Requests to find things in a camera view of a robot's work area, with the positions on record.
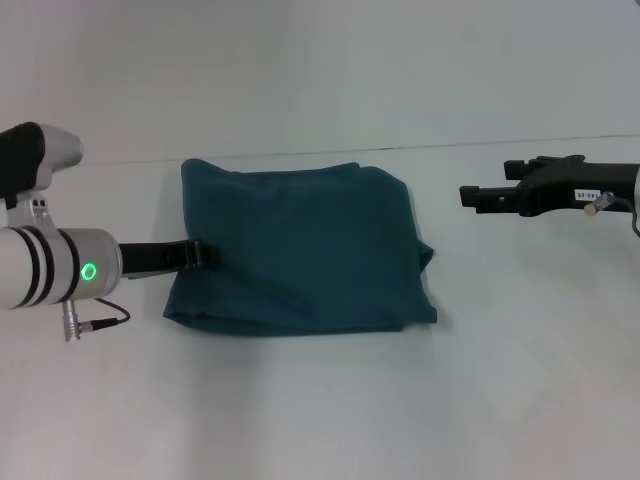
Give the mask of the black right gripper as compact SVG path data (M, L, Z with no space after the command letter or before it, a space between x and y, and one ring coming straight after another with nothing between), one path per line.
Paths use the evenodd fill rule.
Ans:
M589 163L583 155L538 156L504 162L507 180L515 187L461 186L461 204L477 214L516 213L535 217L562 209L582 209L599 195L610 192L635 200L638 164Z

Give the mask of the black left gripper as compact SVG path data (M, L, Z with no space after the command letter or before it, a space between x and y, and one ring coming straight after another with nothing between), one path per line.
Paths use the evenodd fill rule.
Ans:
M125 256L123 258L122 277L141 279L185 270L186 272L216 271L220 268L218 253L208 253L204 257L194 257L189 261L168 255Z

